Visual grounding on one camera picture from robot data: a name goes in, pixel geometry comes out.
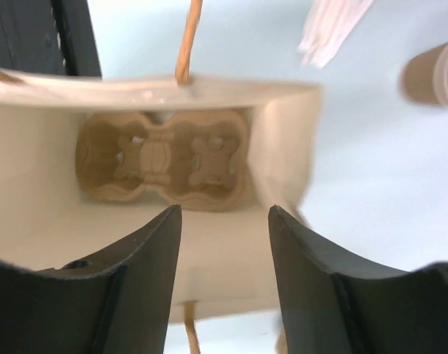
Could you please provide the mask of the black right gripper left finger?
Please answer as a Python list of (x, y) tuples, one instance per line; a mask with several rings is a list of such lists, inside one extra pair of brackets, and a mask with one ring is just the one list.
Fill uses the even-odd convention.
[(63, 268), (0, 260), (0, 353), (161, 353), (181, 232), (174, 205)]

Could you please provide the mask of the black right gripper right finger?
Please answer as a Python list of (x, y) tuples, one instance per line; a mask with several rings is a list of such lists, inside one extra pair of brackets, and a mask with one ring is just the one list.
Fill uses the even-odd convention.
[(405, 272), (338, 246), (279, 206), (268, 222), (290, 353), (448, 353), (448, 263)]

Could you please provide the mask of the beige paper takeout bag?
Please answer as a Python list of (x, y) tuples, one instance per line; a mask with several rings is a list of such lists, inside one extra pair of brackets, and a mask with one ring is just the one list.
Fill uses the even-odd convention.
[[(311, 180), (323, 101), (317, 83), (194, 76), (131, 82), (0, 70), (0, 260), (63, 268), (140, 229), (168, 207), (182, 232), (168, 324), (279, 305), (267, 215), (295, 214)], [(100, 201), (75, 170), (81, 128), (99, 113), (142, 112), (162, 124), (179, 111), (231, 109), (249, 126), (246, 189), (227, 211), (182, 208), (148, 190)]]

